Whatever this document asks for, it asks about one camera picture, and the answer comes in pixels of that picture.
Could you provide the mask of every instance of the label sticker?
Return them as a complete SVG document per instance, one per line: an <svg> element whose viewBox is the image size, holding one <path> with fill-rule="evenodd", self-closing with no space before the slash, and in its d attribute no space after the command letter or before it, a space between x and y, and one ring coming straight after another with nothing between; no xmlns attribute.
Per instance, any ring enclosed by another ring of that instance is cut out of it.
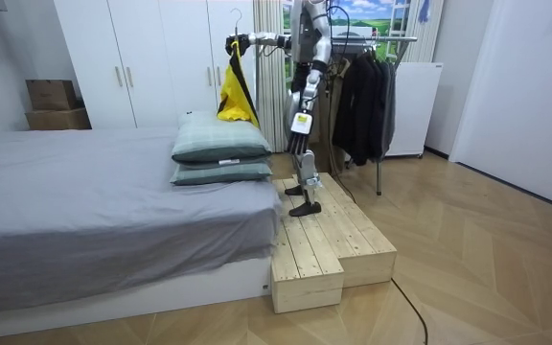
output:
<svg viewBox="0 0 552 345"><path fill-rule="evenodd" d="M219 165L230 165L230 164L238 164L240 163L240 159L223 159L221 161L218 161Z"/></svg>
<svg viewBox="0 0 552 345"><path fill-rule="evenodd" d="M301 134L310 134L312 128L312 116L305 113L297 113L293 118L291 130Z"/></svg>

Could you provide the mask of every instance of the wooden step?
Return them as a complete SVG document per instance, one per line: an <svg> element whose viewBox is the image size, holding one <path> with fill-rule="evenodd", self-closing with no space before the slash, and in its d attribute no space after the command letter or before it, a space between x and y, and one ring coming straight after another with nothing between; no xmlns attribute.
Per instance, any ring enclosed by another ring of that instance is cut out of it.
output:
<svg viewBox="0 0 552 345"><path fill-rule="evenodd" d="M293 201L285 195L285 183L276 180L273 184L283 202L271 266L274 311L299 311L340 303L344 269L321 227L311 217L289 217Z"/></svg>
<svg viewBox="0 0 552 345"><path fill-rule="evenodd" d="M279 245L272 261L272 275L275 266L279 267L276 272L283 272L275 276L272 295L274 290L278 291L278 283L333 274L334 267L337 269L334 257L344 270L344 288L387 282L393 275L397 256L395 247L331 176L327 173L321 173L320 176L323 188L316 189L316 200L321 203L323 210L301 218L290 217L288 210L301 205L304 199L284 193L285 188L297 185L295 179L273 182L283 201L282 222L285 231L279 234ZM283 267L285 262L289 262L289 269ZM312 288L314 286L306 288L299 295L310 293ZM333 304L334 289L330 292L333 293L333 299L329 304ZM280 296L278 293L275 296L276 312L302 309L282 309L277 301ZM309 301L309 304L312 305L309 308L318 307L315 301Z"/></svg>
<svg viewBox="0 0 552 345"><path fill-rule="evenodd" d="M344 268L344 287L388 282L396 248L328 173L320 176L324 188L316 189L316 199L323 212L315 216Z"/></svg>

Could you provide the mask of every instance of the cardboard box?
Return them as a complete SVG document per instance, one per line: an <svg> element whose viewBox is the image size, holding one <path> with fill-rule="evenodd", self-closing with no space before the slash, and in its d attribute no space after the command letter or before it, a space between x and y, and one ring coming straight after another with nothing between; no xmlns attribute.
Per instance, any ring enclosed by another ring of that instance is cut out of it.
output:
<svg viewBox="0 0 552 345"><path fill-rule="evenodd" d="M86 108L34 110L25 115L31 130L91 129Z"/></svg>
<svg viewBox="0 0 552 345"><path fill-rule="evenodd" d="M71 110L76 92L70 80L26 80L34 110Z"/></svg>

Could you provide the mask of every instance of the white wardrobe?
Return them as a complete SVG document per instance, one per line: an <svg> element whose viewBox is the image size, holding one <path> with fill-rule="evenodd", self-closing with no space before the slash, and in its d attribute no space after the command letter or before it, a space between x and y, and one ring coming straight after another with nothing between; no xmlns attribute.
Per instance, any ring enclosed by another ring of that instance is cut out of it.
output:
<svg viewBox="0 0 552 345"><path fill-rule="evenodd" d="M93 128L168 127L177 114L216 111L229 64L225 38L236 22L240 33L254 30L245 0L55 3ZM254 97L253 50L242 68Z"/></svg>

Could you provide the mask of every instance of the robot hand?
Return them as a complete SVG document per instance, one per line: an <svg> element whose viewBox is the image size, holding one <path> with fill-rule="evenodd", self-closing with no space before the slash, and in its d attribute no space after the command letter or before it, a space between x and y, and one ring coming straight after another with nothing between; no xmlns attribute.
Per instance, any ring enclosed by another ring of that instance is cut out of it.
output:
<svg viewBox="0 0 552 345"><path fill-rule="evenodd" d="M234 34L228 36L225 40L225 51L227 51L227 54L230 56L233 54L231 43L235 40L236 36ZM246 49L250 47L250 39L248 38L248 34L238 34L238 42L240 43L240 55L243 56L244 53L246 53Z"/></svg>

